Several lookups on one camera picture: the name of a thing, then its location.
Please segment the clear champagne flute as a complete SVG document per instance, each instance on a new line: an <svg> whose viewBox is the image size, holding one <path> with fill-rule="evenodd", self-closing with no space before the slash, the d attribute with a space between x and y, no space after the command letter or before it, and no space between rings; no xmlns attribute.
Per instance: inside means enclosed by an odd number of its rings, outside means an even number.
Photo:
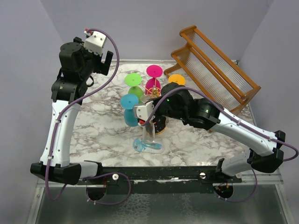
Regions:
<svg viewBox="0 0 299 224"><path fill-rule="evenodd" d="M146 103L146 102L148 102L149 100L150 100L149 95L142 95L142 96L140 96L140 98L139 98L139 103Z"/></svg>
<svg viewBox="0 0 299 224"><path fill-rule="evenodd" d="M144 142L152 143L155 140L155 127L152 122L149 122L142 128L142 139Z"/></svg>

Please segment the green plastic wine glass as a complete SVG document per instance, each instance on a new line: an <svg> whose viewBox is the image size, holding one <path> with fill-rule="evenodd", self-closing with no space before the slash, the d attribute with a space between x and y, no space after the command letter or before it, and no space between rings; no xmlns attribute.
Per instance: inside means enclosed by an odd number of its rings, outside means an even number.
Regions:
<svg viewBox="0 0 299 224"><path fill-rule="evenodd" d="M143 90L139 87L142 82L142 77L138 73L130 73L126 75L125 84L130 87L128 94L133 94L140 99L143 96Z"/></svg>

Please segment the pink plastic wine glass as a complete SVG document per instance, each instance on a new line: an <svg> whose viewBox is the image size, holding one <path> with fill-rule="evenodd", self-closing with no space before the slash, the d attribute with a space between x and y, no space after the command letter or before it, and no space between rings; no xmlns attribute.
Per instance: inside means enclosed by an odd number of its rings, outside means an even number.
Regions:
<svg viewBox="0 0 299 224"><path fill-rule="evenodd" d="M161 93L161 84L158 78L161 77L163 69L158 65L150 65L146 69L147 75L150 79L145 85L145 94L159 97Z"/></svg>

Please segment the blue plastic wine glass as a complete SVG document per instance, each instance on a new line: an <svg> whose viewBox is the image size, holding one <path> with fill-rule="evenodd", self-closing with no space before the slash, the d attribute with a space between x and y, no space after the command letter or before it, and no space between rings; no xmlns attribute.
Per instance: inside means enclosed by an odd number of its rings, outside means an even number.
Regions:
<svg viewBox="0 0 299 224"><path fill-rule="evenodd" d="M121 100L120 104L125 109L124 120L125 123L130 127L138 126L137 118L134 117L133 107L139 103L139 99L134 94L126 94Z"/></svg>

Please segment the clear champagne flute front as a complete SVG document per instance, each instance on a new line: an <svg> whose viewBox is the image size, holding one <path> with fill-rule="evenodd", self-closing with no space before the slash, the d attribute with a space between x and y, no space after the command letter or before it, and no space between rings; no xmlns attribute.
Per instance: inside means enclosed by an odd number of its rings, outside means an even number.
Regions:
<svg viewBox="0 0 299 224"><path fill-rule="evenodd" d="M142 139L144 142L152 143L155 140L155 127L152 122L149 122L142 128Z"/></svg>

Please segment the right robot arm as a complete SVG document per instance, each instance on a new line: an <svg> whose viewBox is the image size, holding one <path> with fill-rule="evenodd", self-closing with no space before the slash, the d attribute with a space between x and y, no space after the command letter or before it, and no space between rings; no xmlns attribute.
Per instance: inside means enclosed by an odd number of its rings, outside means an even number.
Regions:
<svg viewBox="0 0 299 224"><path fill-rule="evenodd" d="M162 96L152 101L152 115L181 120L184 125L221 133L248 147L244 153L218 161L215 179L226 182L232 176L254 169L273 173L283 163L284 153L278 140L283 132L268 132L233 115L206 97L194 99L195 89L168 84Z"/></svg>

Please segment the clear champagne flute back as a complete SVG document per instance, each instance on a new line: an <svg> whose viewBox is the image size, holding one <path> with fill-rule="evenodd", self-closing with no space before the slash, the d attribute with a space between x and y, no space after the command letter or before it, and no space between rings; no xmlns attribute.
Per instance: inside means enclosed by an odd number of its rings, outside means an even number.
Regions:
<svg viewBox="0 0 299 224"><path fill-rule="evenodd" d="M146 103L146 102L148 102L149 100L150 100L149 95L142 95L142 96L140 96L140 98L139 98L139 103Z"/></svg>

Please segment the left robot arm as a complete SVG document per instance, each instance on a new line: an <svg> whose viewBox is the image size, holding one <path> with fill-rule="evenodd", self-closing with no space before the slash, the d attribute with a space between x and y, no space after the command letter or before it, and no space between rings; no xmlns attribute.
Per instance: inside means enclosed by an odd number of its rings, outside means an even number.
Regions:
<svg viewBox="0 0 299 224"><path fill-rule="evenodd" d="M102 50L106 36L93 34L84 41L75 37L60 47L61 68L51 87L52 118L44 152L37 163L31 164L30 172L51 182L75 185L86 178L93 184L103 180L98 163L70 162L70 145L74 123L82 97L89 85L92 73L107 75L113 53L107 52L102 62Z"/></svg>

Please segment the orange plastic wine glass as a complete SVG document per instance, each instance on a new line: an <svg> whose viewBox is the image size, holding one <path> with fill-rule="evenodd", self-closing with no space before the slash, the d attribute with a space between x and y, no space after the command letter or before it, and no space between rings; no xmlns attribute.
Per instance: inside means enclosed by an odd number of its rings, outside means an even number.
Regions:
<svg viewBox="0 0 299 224"><path fill-rule="evenodd" d="M168 83L177 83L178 85L185 85L186 80L180 74L172 74L168 77Z"/></svg>

